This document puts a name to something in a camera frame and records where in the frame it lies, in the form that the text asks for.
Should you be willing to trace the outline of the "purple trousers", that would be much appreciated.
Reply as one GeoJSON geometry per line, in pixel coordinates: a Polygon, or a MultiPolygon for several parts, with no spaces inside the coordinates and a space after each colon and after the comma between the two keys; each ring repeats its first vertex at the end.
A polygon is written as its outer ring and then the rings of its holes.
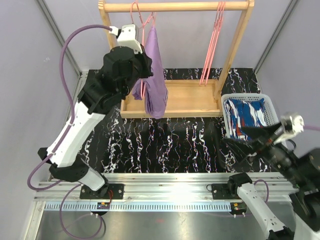
{"type": "Polygon", "coordinates": [[[135,100],[144,100],[144,109],[147,114],[152,118],[161,119],[165,114],[169,92],[165,84],[157,30],[154,26],[149,30],[144,49],[146,55],[152,60],[153,75],[139,79],[131,93],[135,100]]]}

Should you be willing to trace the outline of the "blue patterned trousers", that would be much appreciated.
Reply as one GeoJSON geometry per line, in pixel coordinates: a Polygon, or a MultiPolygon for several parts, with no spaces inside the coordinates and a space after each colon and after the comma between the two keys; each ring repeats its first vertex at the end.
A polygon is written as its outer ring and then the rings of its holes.
{"type": "Polygon", "coordinates": [[[229,137],[236,140],[251,140],[242,130],[243,127],[266,127],[264,117],[265,99],[247,102],[229,98],[223,102],[226,112],[225,123],[228,126],[229,137]]]}

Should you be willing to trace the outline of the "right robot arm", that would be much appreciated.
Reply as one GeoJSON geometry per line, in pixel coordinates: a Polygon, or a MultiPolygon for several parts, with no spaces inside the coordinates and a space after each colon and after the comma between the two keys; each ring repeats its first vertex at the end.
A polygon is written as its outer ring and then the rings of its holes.
{"type": "Polygon", "coordinates": [[[262,200],[247,173],[229,177],[227,193],[245,203],[263,231],[266,240],[318,240],[320,238],[320,150],[314,148],[297,157],[282,142],[302,133],[304,123],[277,123],[267,127],[245,127],[250,140],[224,138],[237,157],[257,157],[270,164],[284,181],[279,200],[287,200],[293,210],[295,229],[291,230],[262,200]]]}

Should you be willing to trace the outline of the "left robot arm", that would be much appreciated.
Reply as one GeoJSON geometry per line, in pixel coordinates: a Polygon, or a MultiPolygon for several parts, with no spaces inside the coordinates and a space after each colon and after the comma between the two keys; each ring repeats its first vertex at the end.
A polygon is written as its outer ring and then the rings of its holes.
{"type": "Polygon", "coordinates": [[[117,46],[104,55],[102,68],[87,78],[77,96],[74,116],[64,126],[68,133],[59,135],[64,139],[38,150],[38,155],[50,164],[54,178],[79,182],[98,199],[107,196],[108,180],[85,163],[78,152],[96,125],[129,95],[136,82],[153,75],[151,65],[152,59],[143,46],[140,50],[117,46]]]}

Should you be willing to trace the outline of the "pink wire hanger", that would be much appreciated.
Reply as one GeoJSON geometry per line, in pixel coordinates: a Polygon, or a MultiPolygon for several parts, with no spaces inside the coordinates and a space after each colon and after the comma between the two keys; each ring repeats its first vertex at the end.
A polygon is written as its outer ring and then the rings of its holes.
{"type": "Polygon", "coordinates": [[[138,19],[140,22],[140,29],[143,30],[144,29],[144,19],[143,16],[141,14],[140,8],[139,8],[139,1],[135,0],[131,3],[130,5],[130,18],[131,18],[131,23],[134,24],[135,20],[134,20],[134,12],[137,13],[138,15],[138,19]]]}

